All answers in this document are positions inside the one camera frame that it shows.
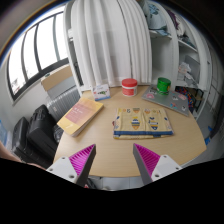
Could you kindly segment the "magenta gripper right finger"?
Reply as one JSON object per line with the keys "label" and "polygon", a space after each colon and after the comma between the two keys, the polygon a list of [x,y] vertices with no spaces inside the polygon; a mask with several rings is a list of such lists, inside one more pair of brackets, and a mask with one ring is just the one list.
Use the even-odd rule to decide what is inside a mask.
{"label": "magenta gripper right finger", "polygon": [[182,169],[168,155],[158,155],[139,144],[133,144],[133,155],[144,185],[148,185]]}

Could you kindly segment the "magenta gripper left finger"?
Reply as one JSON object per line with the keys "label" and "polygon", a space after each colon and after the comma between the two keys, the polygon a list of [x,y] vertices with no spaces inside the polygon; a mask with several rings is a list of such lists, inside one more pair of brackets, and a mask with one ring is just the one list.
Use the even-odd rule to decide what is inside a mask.
{"label": "magenta gripper left finger", "polygon": [[96,145],[93,144],[69,157],[60,157],[47,169],[47,172],[84,187],[95,155]]}

